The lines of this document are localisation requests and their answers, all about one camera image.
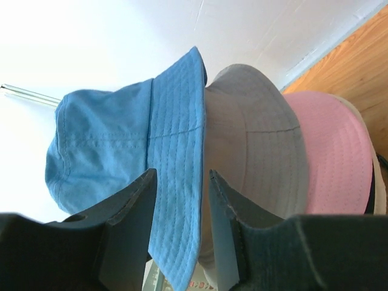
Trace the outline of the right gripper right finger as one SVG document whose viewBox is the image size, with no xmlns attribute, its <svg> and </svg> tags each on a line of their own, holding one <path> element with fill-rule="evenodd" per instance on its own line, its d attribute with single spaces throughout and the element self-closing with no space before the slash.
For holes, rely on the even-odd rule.
<svg viewBox="0 0 388 291">
<path fill-rule="evenodd" d="M 219 290 L 387 289 L 387 216 L 281 219 L 209 176 Z"/>
</svg>

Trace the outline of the pink bucket hat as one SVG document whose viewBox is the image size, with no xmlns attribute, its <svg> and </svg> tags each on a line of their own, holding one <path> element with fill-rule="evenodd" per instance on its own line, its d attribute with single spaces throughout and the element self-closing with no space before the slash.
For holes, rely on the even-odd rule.
<svg viewBox="0 0 388 291">
<path fill-rule="evenodd" d="M 365 214 L 373 162 L 367 132 L 330 94 L 284 95 L 295 112 L 309 163 L 308 214 Z"/>
</svg>

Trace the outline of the grey plastic laundry basket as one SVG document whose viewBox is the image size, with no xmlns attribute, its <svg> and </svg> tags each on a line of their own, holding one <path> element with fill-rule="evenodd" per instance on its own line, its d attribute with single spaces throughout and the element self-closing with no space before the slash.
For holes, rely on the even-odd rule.
<svg viewBox="0 0 388 291">
<path fill-rule="evenodd" d="M 154 260 L 146 262 L 142 290 L 173 290 L 173 287 L 167 281 Z M 214 288 L 209 284 L 204 275 L 203 268 L 197 264 L 186 290 L 216 291 L 217 288 Z"/>
</svg>

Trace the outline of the blue bucket hat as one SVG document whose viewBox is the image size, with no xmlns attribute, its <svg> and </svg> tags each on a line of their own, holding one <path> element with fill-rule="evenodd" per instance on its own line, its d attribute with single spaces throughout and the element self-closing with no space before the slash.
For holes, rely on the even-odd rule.
<svg viewBox="0 0 388 291">
<path fill-rule="evenodd" d="M 46 156 L 49 193 L 71 215 L 157 171 L 148 251 L 174 290 L 188 287 L 199 257 L 206 82 L 193 47 L 155 78 L 69 93 Z"/>
</svg>

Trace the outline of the black bucket hat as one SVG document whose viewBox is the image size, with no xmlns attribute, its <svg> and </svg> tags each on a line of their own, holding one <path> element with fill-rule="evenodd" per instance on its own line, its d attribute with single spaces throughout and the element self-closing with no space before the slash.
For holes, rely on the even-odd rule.
<svg viewBox="0 0 388 291">
<path fill-rule="evenodd" d="M 370 185 L 369 198 L 366 204 L 365 214 L 374 214 L 375 208 L 375 172 L 372 172 L 372 180 Z"/>
</svg>

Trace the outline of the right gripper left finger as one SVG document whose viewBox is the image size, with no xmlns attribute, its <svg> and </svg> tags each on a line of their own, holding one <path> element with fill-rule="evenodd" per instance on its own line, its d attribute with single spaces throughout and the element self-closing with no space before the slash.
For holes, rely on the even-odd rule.
<svg viewBox="0 0 388 291">
<path fill-rule="evenodd" d="M 141 290 L 157 172 L 61 222 L 1 215 L 2 290 Z"/>
</svg>

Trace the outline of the beige bucket hat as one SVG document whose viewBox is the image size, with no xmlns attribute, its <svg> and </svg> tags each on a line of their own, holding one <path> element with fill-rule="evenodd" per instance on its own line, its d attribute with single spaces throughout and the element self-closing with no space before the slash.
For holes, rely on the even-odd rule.
<svg viewBox="0 0 388 291">
<path fill-rule="evenodd" d="M 339 102 L 344 104 L 349 110 L 352 111 L 352 113 L 357 117 L 357 119 L 363 125 L 365 131 L 368 134 L 371 153 L 372 153 L 373 171 L 374 171 L 374 177 L 375 177 L 375 202 L 374 202 L 373 213 L 375 215 L 386 215 L 387 214 L 386 185 L 384 183 L 383 174 L 381 173 L 381 166 L 379 164 L 378 157 L 377 157 L 375 148 L 372 144 L 372 140 L 370 138 L 367 126 L 360 112 L 356 109 L 356 107 L 352 103 L 350 103 L 349 101 L 347 101 L 346 99 L 340 96 L 336 96 L 336 95 L 332 95 L 332 96 L 335 97 Z"/>
</svg>

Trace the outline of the grey bucket hat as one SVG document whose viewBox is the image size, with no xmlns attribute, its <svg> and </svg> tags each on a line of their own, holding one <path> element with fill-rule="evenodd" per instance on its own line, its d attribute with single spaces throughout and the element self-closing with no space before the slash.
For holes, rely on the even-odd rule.
<svg viewBox="0 0 388 291">
<path fill-rule="evenodd" d="M 199 264 L 216 287 L 209 172 L 280 218 L 307 207 L 309 165 L 299 121 L 283 95 L 245 64 L 221 70 L 205 89 L 206 130 Z"/>
</svg>

